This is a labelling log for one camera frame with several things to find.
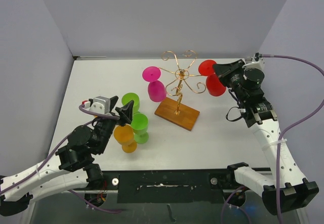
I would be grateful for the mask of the red plastic wine glass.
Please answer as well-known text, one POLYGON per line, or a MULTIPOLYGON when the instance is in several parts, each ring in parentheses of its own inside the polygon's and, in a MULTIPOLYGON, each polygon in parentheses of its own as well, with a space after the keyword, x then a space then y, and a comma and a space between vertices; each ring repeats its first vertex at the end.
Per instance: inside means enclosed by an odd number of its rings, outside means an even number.
POLYGON ((223 95, 226 91, 226 87, 220 82, 216 75, 213 65, 216 62, 214 60, 204 60, 198 67, 198 72, 202 76, 206 76, 206 86, 209 94, 214 97, 223 95))

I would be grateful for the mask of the pink plastic wine glass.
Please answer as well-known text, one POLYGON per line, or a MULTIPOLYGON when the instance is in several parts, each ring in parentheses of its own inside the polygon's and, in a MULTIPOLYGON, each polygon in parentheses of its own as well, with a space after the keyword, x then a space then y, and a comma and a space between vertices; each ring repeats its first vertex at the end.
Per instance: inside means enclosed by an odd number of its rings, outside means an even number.
POLYGON ((150 66, 143 70, 142 78, 148 82, 148 95, 151 101, 161 102, 166 98, 166 89, 164 84, 159 81, 161 71, 158 67, 150 66))

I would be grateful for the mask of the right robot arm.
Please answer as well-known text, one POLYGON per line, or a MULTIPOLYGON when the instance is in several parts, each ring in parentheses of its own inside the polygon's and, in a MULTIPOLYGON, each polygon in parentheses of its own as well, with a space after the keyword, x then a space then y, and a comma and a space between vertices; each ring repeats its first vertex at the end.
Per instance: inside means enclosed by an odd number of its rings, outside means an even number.
POLYGON ((278 116, 261 89, 264 80, 260 62, 246 64, 242 59, 229 64, 214 64, 220 82, 234 94, 248 129, 260 144, 269 164, 273 180, 256 172, 246 163, 227 167, 225 181, 231 188, 243 185, 258 194, 272 214, 279 216, 303 208, 319 192, 315 181, 310 182, 292 157, 278 116))

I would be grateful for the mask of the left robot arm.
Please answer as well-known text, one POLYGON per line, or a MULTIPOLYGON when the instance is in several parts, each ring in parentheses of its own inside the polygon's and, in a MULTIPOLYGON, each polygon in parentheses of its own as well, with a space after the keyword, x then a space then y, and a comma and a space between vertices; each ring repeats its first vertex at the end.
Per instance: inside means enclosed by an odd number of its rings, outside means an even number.
POLYGON ((116 126, 131 124, 134 101, 117 107, 118 96, 83 101, 79 110, 94 116, 65 136, 45 160, 12 176, 1 177, 1 215, 11 216, 30 203, 66 190, 97 189, 104 176, 94 156, 104 153, 116 126))

